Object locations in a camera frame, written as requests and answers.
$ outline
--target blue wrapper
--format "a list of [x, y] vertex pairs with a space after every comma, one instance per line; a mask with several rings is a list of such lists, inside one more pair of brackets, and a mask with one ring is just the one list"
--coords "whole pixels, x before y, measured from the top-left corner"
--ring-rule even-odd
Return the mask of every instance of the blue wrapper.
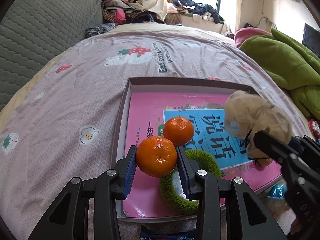
[[268, 197], [269, 198], [275, 198], [275, 199], [284, 199], [284, 193], [288, 190], [287, 185], [284, 183], [278, 183], [274, 185], [270, 192]]
[[195, 230], [172, 235], [158, 235], [141, 225], [140, 240], [194, 240]]

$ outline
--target tangerine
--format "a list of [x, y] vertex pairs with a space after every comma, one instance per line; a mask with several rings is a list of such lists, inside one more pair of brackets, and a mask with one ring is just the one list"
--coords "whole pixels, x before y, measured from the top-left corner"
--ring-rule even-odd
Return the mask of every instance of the tangerine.
[[155, 178], [169, 174], [176, 166], [177, 159], [172, 142], [160, 136], [144, 139], [136, 151], [136, 163], [140, 170]]
[[175, 147], [187, 144], [195, 134], [192, 123], [185, 117], [176, 116], [169, 119], [163, 127], [163, 135]]

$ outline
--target pink pillow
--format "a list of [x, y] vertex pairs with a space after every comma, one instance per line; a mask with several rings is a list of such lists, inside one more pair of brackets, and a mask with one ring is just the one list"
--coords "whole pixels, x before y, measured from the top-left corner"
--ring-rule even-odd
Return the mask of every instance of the pink pillow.
[[270, 35], [270, 33], [254, 27], [237, 30], [235, 34], [236, 47], [239, 48], [246, 39], [251, 38], [253, 36], [257, 36], [257, 35]]

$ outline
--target silver screw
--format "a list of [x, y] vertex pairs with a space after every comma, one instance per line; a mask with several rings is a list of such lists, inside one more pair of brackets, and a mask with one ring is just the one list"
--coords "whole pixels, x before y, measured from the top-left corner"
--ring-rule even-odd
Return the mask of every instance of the silver screw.
[[242, 184], [243, 183], [243, 179], [240, 178], [240, 177], [235, 177], [235, 183]]
[[291, 157], [292, 159], [296, 159], [296, 158], [297, 158], [297, 156], [296, 156], [294, 153], [290, 153], [289, 155], [290, 155], [290, 157]]
[[198, 173], [200, 176], [207, 175], [207, 171], [206, 171], [206, 170], [198, 170], [197, 173]]
[[300, 185], [305, 184], [305, 182], [306, 182], [306, 180], [304, 179], [304, 177], [299, 177], [299, 178], [298, 178], [298, 183], [299, 183]]
[[108, 170], [107, 171], [107, 175], [108, 176], [113, 176], [113, 175], [115, 175], [117, 172], [115, 171], [115, 170]]
[[72, 180], [71, 180], [71, 183], [72, 184], [78, 184], [80, 182], [80, 179], [78, 177], [74, 177]]

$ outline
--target green fuzzy ring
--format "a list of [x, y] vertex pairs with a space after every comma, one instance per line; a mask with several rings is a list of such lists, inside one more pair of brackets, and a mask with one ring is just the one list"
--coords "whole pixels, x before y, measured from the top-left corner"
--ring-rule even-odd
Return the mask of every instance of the green fuzzy ring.
[[[188, 150], [186, 155], [189, 159], [195, 160], [199, 163], [201, 169], [204, 169], [217, 178], [221, 178], [221, 172], [215, 159], [210, 154], [201, 150]], [[160, 178], [160, 192], [165, 202], [173, 209], [183, 212], [187, 215], [193, 215], [198, 212], [198, 202], [189, 201], [177, 194], [173, 188], [172, 176], [176, 171], [175, 168], [168, 175]]]

